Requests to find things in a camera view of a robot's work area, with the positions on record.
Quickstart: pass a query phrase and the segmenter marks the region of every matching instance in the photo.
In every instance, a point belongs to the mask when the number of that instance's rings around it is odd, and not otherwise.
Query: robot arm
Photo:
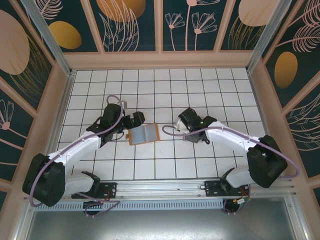
[[[286,160],[282,157],[243,137],[263,143],[280,152],[277,143],[271,136],[265,135],[259,138],[245,135],[223,125],[213,117],[206,116],[201,119],[192,108],[187,108],[178,118],[179,120],[175,127],[184,133],[206,129],[202,132],[185,136],[185,140],[193,143],[198,143],[199,141],[207,144],[210,142],[221,143],[247,159],[248,167],[231,168],[223,175],[221,184],[224,184],[222,186],[224,189],[230,187],[238,188],[253,183],[263,188],[269,188],[288,166]]]
[[[121,120],[112,130],[104,134],[94,135],[109,129],[120,116],[122,116]],[[96,151],[111,141],[114,134],[121,134],[125,129],[139,127],[144,122],[145,117],[142,112],[133,113],[133,118],[131,118],[129,115],[125,116],[125,111],[121,112],[119,105],[109,103],[104,109],[103,116],[99,117],[74,142],[47,156],[40,153],[36,155],[31,161],[22,190],[26,194],[30,194],[39,171],[46,163],[59,156],[40,176],[33,197],[49,207],[55,205],[63,196],[75,193],[89,193],[90,196],[94,197],[101,189],[100,178],[86,171],[70,176],[69,173],[73,166],[90,152]]]

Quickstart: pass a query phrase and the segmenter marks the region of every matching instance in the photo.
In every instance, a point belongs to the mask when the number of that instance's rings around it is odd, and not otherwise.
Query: black bracket
[[[228,196],[235,196],[235,197],[241,197],[243,195],[240,188],[249,195],[249,186],[243,185],[238,188],[232,187],[229,189],[229,192],[226,192],[224,189],[221,188],[221,180],[216,181],[205,181],[204,182],[204,190],[205,195],[207,197],[228,197]]]
[[[95,199],[106,199],[109,194],[109,199],[115,199],[117,193],[117,183],[116,182],[100,182],[100,189],[97,194],[92,194],[91,192],[84,192],[83,194],[95,198]],[[78,194],[72,194],[72,199],[86,199],[84,196]]]

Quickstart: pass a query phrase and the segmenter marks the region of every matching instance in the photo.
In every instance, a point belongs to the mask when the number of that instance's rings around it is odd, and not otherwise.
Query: white grid floor
[[[244,68],[78,71],[58,149],[101,116],[110,94],[127,101],[126,115],[141,111],[146,124],[158,123],[160,141],[130,146],[122,137],[108,142],[77,163],[70,174],[88,171],[105,181],[210,178],[247,165],[242,156],[219,143],[193,144],[164,134],[162,126],[176,122],[187,107],[243,133],[265,135]]]

